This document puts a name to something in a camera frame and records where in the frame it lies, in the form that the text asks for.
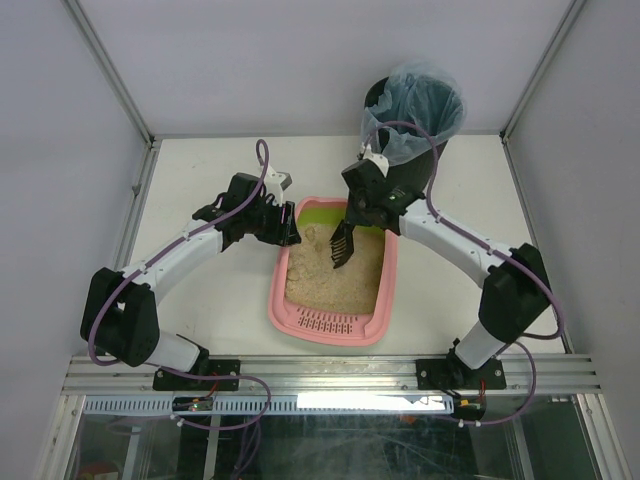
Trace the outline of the black litter scoop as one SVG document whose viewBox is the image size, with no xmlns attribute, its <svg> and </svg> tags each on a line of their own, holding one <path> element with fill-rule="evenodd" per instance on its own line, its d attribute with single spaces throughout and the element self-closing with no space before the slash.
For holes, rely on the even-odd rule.
<svg viewBox="0 0 640 480">
<path fill-rule="evenodd" d="M 354 229 L 354 225 L 349 224 L 346 220 L 342 220 L 331 236 L 331 260 L 334 269 L 344 266 L 352 257 L 354 253 Z"/>
</svg>

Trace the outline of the pink litter box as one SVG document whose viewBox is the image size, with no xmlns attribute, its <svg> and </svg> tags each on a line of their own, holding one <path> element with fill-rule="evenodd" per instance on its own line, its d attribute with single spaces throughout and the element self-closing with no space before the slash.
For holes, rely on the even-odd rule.
<svg viewBox="0 0 640 480">
<path fill-rule="evenodd" d="M 320 223 L 336 228 L 345 214 L 346 201 L 337 198 L 308 197 L 296 210 L 296 220 L 302 236 L 303 227 Z M 272 277 L 268 316 L 279 331 L 309 342 L 340 347 L 365 347 L 378 342 L 386 333 L 390 321 L 396 286 L 398 239 L 391 232 L 374 227 L 384 234 L 384 260 L 377 301 L 371 314 L 332 313 L 304 307 L 285 298 L 289 249 L 278 254 Z"/>
</svg>

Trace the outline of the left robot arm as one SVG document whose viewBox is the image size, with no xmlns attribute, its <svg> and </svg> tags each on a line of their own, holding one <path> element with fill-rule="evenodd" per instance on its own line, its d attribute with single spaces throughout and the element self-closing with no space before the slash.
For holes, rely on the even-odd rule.
<svg viewBox="0 0 640 480">
<path fill-rule="evenodd" d="M 227 190 L 193 213 L 189 223 L 160 251 L 119 271 L 102 268 L 89 286 L 80 336 L 128 366 L 151 364 L 189 372 L 203 347 L 159 325 L 158 306 L 196 267 L 246 235 L 279 247 L 300 243 L 295 205 L 284 198 L 289 174 L 259 178 L 235 174 Z"/>
</svg>

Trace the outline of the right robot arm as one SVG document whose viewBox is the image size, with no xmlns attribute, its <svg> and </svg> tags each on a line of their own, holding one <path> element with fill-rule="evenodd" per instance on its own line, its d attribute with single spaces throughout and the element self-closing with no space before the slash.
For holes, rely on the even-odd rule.
<svg viewBox="0 0 640 480">
<path fill-rule="evenodd" d="M 478 319 L 448 355 L 453 371 L 479 370 L 515 343 L 550 306 L 548 277 L 540 252 L 495 243 L 446 218 L 428 196 L 429 164 L 411 161 L 382 169 L 372 160 L 346 167 L 344 219 L 330 240 L 335 267 L 354 253 L 353 231 L 376 227 L 417 242 L 466 274 L 482 291 Z"/>
</svg>

